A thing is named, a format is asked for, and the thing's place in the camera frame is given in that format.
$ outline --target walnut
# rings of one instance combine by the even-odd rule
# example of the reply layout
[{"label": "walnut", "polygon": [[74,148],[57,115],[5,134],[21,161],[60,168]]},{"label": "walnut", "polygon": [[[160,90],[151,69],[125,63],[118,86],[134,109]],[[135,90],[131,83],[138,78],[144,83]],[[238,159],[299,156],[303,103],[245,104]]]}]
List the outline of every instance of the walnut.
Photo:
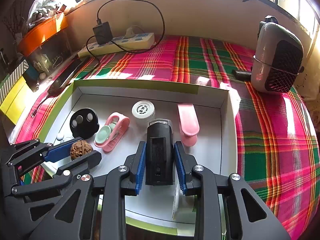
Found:
[{"label": "walnut", "polygon": [[93,150],[92,146],[84,140],[77,141],[72,144],[70,149],[71,160],[81,157]]}]

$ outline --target portable heater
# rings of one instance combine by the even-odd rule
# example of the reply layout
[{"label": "portable heater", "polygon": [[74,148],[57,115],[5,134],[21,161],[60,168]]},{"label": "portable heater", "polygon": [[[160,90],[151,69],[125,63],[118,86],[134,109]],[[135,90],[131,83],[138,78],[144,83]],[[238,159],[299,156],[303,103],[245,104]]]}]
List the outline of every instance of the portable heater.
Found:
[{"label": "portable heater", "polygon": [[304,70],[300,67],[303,47],[301,41],[280,26],[275,17],[267,16],[266,20],[270,22],[260,22],[251,84],[260,92],[287,93],[297,75]]}]

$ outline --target blue gripper pad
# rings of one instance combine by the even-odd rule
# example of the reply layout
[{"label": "blue gripper pad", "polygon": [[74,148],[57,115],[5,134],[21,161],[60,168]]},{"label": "blue gripper pad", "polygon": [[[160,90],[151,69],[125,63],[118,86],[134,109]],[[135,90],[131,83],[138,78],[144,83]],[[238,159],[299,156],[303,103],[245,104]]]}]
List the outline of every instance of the blue gripper pad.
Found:
[{"label": "blue gripper pad", "polygon": [[52,149],[50,149],[47,153],[47,156],[44,157],[44,160],[46,162],[55,163],[70,156],[70,149],[72,144],[79,140],[81,140],[81,138],[75,138],[73,140],[53,146]]},{"label": "blue gripper pad", "polygon": [[187,191],[186,172],[183,167],[183,163],[182,163],[182,159],[180,156],[180,152],[179,152],[177,143],[174,144],[174,161],[175,161],[176,167],[177,167],[180,189],[182,190],[182,193],[185,195],[186,191]]},{"label": "blue gripper pad", "polygon": [[142,148],[142,152],[141,152],[141,156],[140,156],[140,161],[139,161],[139,166],[138,166],[138,170],[137,170],[137,175],[136,175],[135,191],[136,191],[137,195],[139,194],[140,189],[142,187],[142,183],[143,183],[143,175],[144,175],[144,170],[146,167],[146,149],[147,149],[147,143],[145,142],[143,144],[143,148]]}]

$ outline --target plaid tablecloth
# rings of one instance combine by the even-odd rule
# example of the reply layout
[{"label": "plaid tablecloth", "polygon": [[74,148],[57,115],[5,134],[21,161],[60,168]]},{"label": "plaid tablecloth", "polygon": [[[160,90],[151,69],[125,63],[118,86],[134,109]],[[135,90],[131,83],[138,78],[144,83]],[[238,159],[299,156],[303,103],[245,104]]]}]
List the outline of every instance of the plaid tablecloth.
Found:
[{"label": "plaid tablecloth", "polygon": [[[239,107],[235,117],[238,173],[296,240],[318,207],[320,167],[316,133],[294,88],[285,95],[262,94],[250,82],[233,77],[234,69],[250,70],[253,55],[253,50],[222,41],[166,36],[147,53],[103,56],[100,67],[87,78],[162,80],[230,90]],[[94,65],[92,59],[77,78]],[[33,109],[44,96],[39,97]],[[47,100],[36,118],[25,121],[17,142],[37,137],[57,100]],[[38,167],[29,180],[41,180],[42,174],[43,169]]]}]

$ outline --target power strip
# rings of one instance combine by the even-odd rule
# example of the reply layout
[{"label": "power strip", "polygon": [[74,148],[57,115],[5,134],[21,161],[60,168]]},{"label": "power strip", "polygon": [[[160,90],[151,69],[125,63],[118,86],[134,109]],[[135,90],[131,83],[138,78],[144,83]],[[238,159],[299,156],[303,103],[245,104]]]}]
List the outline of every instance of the power strip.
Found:
[{"label": "power strip", "polygon": [[[155,42],[155,35],[153,33],[140,33],[128,39],[126,39],[124,36],[113,38],[112,41],[126,50],[150,49]],[[101,45],[99,45],[97,42],[88,44],[88,49],[95,56],[123,51],[111,41],[109,41],[107,44]],[[90,55],[91,54],[87,51],[86,47],[78,52],[78,56],[80,58]]]}]

